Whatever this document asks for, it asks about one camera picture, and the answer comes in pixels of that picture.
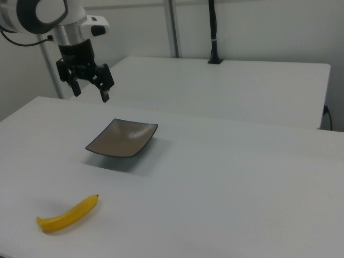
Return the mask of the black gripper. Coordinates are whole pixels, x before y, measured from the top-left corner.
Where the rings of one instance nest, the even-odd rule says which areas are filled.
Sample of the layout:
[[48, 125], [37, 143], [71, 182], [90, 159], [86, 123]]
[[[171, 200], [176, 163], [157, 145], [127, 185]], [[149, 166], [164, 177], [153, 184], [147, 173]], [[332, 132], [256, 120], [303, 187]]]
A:
[[103, 103], [110, 97], [110, 89], [114, 86], [114, 80], [109, 66], [105, 63], [97, 66], [94, 58], [94, 50], [91, 40], [70, 46], [58, 45], [62, 58], [56, 62], [59, 77], [62, 82], [67, 82], [75, 97], [81, 94], [78, 78], [90, 78], [100, 92]]

